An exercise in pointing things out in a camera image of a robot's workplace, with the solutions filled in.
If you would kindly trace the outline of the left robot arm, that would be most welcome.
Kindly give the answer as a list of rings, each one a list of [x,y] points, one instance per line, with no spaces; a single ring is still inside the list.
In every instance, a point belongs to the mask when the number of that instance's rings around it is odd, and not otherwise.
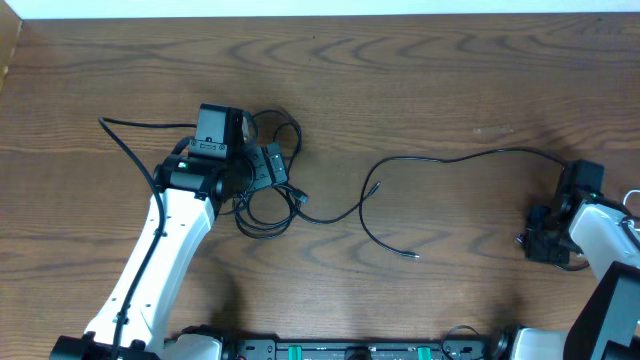
[[[253,115],[203,104],[195,134],[181,140],[154,172],[145,225],[111,295],[79,338],[61,336],[53,359],[220,359],[222,340],[198,333],[167,344],[169,317],[186,271],[220,207],[282,183],[279,147],[257,145]]]

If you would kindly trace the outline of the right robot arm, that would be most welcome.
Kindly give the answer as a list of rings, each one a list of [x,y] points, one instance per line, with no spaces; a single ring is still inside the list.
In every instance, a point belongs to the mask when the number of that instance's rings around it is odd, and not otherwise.
[[[601,192],[603,166],[570,161],[547,205],[530,208],[520,237],[527,259],[569,269],[582,256],[598,285],[566,332],[519,329],[508,356],[525,359],[639,357],[639,219]]]

